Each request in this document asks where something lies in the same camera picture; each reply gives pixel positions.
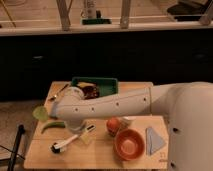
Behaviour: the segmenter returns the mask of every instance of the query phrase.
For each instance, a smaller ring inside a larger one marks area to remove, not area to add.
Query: red vegetable
[[[116,135],[120,126],[121,126],[121,123],[119,119],[116,117],[110,118],[106,123],[107,130],[109,131],[109,134],[112,136]]]

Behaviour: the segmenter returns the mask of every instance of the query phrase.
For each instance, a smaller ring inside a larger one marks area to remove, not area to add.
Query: bottle
[[[96,17],[96,7],[95,7],[95,1],[94,0],[83,0],[83,6],[84,6],[84,17],[86,19],[95,19]]]

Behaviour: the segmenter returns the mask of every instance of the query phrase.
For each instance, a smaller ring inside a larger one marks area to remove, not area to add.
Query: banana
[[[48,128],[65,128],[64,122],[50,122],[44,125],[44,127],[41,130],[41,133],[43,134],[44,131]]]
[[[80,87],[80,88],[84,88],[84,87],[88,87],[88,86],[95,86],[95,84],[93,84],[93,83],[87,83],[87,82],[79,82],[77,84],[77,86]]]

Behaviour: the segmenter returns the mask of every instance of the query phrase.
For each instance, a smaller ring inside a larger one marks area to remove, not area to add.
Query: food item
[[[37,106],[33,110],[33,117],[41,122],[46,122],[49,118],[47,109],[44,106]]]
[[[85,99],[94,99],[99,97],[99,88],[94,83],[79,82],[77,86],[84,92]]]
[[[118,118],[112,117],[107,120],[106,127],[111,136],[115,136],[120,129],[121,123]]]
[[[50,122],[50,123],[44,125],[44,127],[41,130],[41,133],[43,134],[44,131],[48,128],[65,128],[65,124],[64,124],[64,122]]]

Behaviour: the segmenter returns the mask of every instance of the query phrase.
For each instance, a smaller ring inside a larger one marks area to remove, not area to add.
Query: small cup
[[[125,117],[122,117],[122,123],[125,126],[130,126],[134,120],[135,120],[135,116],[125,116]]]

